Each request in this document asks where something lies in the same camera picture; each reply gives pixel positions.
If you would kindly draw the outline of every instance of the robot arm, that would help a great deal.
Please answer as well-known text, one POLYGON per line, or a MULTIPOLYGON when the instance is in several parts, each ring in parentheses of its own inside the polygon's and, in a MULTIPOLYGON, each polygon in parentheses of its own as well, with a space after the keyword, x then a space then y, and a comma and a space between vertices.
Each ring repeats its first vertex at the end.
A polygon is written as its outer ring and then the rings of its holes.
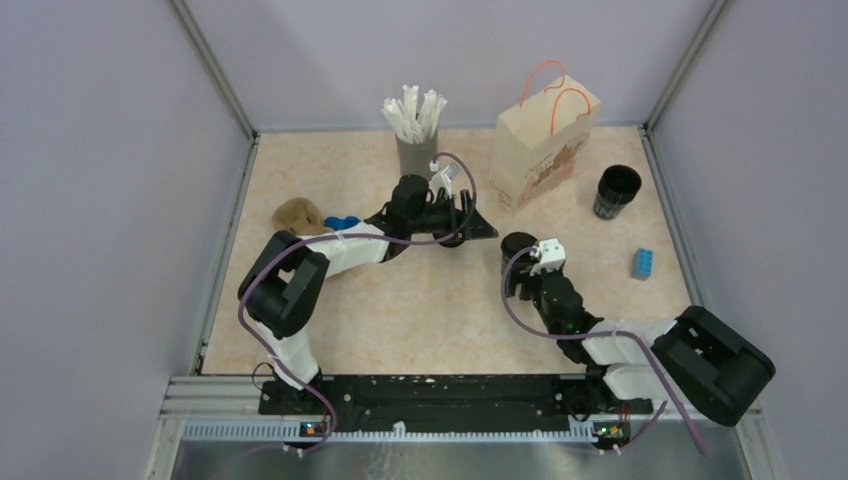
MULTIPOLYGON (((498 231, 474 209, 467 190, 460 192, 460 208, 456 207, 455 196, 450 193, 450 180, 455 172, 451 173, 449 168, 434 175, 433 183, 438 186, 435 193, 423 177, 401 177, 391 200, 379 212, 352 228, 336 232, 335 238, 298 248, 255 287, 245 302, 247 312, 259 323, 259 333, 273 348, 275 356, 298 378, 309 382, 319 372, 303 327, 312 316, 325 278, 359 265, 387 262, 400 255, 408 246, 404 242, 416 233, 443 238, 456 232, 440 243, 449 248, 458 247, 466 240, 498 236, 498 231), (357 234, 368 234, 371 238, 356 237, 357 234), (279 276, 281 271, 294 274, 285 281, 279 276)), ((312 237, 298 238, 285 231, 274 234, 242 281, 239 299, 259 272, 281 252, 309 238, 312 237)), ((302 388, 277 367, 275 373, 295 389, 302 388)))
MULTIPOLYGON (((556 239, 537 242, 526 233, 507 235, 501 243, 504 266, 524 248, 537 247, 520 258, 510 272, 506 296, 533 302, 548 333, 576 335, 627 331, 650 347, 674 383, 707 418, 733 426, 775 374, 774 364, 750 342, 703 307, 691 306, 665 322, 610 321, 583 308, 583 297, 562 273, 565 250, 556 239)), ((619 400, 667 400, 668 393, 648 366, 642 350, 630 338, 609 335, 558 340, 575 363, 600 372, 619 400)))

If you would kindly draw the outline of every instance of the white wall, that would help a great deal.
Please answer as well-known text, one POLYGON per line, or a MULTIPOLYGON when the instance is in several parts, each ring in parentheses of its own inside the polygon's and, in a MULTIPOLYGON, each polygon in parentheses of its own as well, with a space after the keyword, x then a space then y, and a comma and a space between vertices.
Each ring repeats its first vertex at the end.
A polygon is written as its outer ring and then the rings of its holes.
POLYGON ((716 313, 768 354, 794 478, 844 478, 848 3, 736 2, 658 135, 716 313))
POLYGON ((0 476, 141 476, 246 143, 164 1, 0 6, 0 476))
POLYGON ((603 100, 601 121, 641 122, 712 0, 187 3, 267 130, 387 126, 404 83, 443 93, 445 123, 494 124, 549 58, 603 100))

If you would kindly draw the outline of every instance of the orange handle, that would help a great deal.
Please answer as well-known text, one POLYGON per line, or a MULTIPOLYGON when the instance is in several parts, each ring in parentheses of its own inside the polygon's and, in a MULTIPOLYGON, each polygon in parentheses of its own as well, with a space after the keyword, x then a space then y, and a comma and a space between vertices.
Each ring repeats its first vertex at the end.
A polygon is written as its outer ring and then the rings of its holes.
POLYGON ((556 87, 548 87, 545 89, 545 92, 552 88, 559 88, 565 84, 565 67, 562 66, 562 63, 559 60, 548 60, 547 62, 540 63, 534 70, 533 73, 530 74, 530 78, 527 79, 527 82, 524 83, 524 91, 521 92, 521 101, 518 102, 518 107, 521 108, 524 106, 524 99, 527 97, 527 90, 530 88, 530 82, 533 81, 533 78, 539 73, 539 70, 547 67, 548 65, 559 65, 559 71, 562 72, 562 82, 556 87))
POLYGON ((554 109, 551 111, 551 135, 554 134, 554 124, 556 123, 556 107, 559 104, 559 99, 562 97, 562 94, 564 94, 565 92, 577 92, 577 93, 580 94, 580 96, 583 97, 583 100, 586 100, 586 112, 581 113, 580 115, 577 115, 577 118, 580 118, 584 115, 589 115, 590 113, 592 113, 592 101, 589 100, 588 95, 586 95, 585 93, 581 92, 580 90, 578 90, 576 88, 569 87, 569 88, 564 89, 563 91, 559 92, 559 95, 557 95, 557 99, 554 100, 554 109))

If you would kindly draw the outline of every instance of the beige paper bag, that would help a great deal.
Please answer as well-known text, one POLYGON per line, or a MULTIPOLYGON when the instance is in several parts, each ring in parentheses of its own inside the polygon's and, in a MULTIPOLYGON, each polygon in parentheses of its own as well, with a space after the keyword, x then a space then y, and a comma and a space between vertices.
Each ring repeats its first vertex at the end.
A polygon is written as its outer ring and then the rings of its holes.
POLYGON ((498 115, 488 184, 500 203, 518 211, 574 171, 574 155, 589 140, 601 102, 565 74, 556 60, 540 64, 524 86, 518 105, 498 115), (536 73, 558 65, 562 75, 525 99, 536 73))

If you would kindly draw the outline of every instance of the wooden table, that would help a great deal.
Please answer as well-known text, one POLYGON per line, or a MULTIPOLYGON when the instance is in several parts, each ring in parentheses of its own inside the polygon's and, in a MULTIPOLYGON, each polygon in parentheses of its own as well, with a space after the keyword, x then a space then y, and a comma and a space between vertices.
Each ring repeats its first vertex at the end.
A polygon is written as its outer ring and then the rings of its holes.
MULTIPOLYGON (((522 230, 559 238, 565 274, 596 316, 656 321, 689 305, 656 187, 635 127, 597 127, 577 155, 574 176, 512 215, 486 187, 493 130, 443 130, 440 147, 465 160, 480 185, 478 210, 501 237, 522 230), (591 205, 609 165, 635 168, 642 190, 621 215, 600 220, 591 205), (630 277, 637 248, 654 251, 647 281, 630 277)), ((236 289, 274 233, 271 213, 292 197, 311 199, 325 216, 368 217, 398 178, 389 131, 263 135, 226 272, 203 366, 205 374, 249 374, 266 353, 236 319, 236 289)), ((468 185, 465 178, 457 182, 468 185)), ((525 333, 501 305, 500 239, 456 249, 410 248, 381 265, 327 280, 306 327, 324 373, 475 374, 581 371, 553 341, 525 333)), ((544 329, 529 302, 514 301, 544 329)))

